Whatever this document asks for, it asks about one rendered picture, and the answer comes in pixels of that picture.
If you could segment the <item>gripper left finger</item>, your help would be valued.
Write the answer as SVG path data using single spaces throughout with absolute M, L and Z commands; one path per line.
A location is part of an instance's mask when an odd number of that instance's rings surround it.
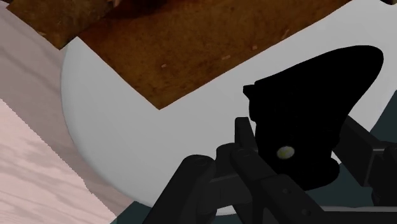
M 235 119 L 235 141 L 216 158 L 183 159 L 143 224 L 212 224 L 233 206 L 243 224 L 330 224 L 326 212 L 289 176 L 257 154 L 249 120 Z

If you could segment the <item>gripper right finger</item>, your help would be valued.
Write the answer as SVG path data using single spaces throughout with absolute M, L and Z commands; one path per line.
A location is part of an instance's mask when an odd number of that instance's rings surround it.
M 349 116 L 333 152 L 361 186 L 372 188 L 375 206 L 397 207 L 397 143 L 378 140 Z

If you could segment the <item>black horn-shaped object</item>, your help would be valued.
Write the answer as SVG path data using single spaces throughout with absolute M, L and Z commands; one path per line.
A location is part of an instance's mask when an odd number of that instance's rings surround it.
M 303 190 L 333 182 L 339 165 L 331 152 L 342 125 L 383 62 L 375 46 L 349 46 L 244 86 L 259 156 Z

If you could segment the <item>white round table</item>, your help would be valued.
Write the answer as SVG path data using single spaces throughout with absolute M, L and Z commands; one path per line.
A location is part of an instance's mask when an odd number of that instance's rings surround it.
M 218 146 L 233 141 L 235 118 L 248 114 L 244 85 L 360 44 L 384 53 L 378 78 L 351 111 L 361 126 L 372 129 L 397 90 L 397 4 L 381 0 L 352 0 L 164 109 L 155 108 L 74 39 L 61 72 L 64 118 L 93 170 L 123 194 L 152 206 L 182 159 L 214 157 Z

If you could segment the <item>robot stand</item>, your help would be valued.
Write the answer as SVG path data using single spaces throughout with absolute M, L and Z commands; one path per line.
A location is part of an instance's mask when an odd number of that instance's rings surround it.
M 162 109 L 351 0 L 3 0 L 55 48 L 81 39 Z

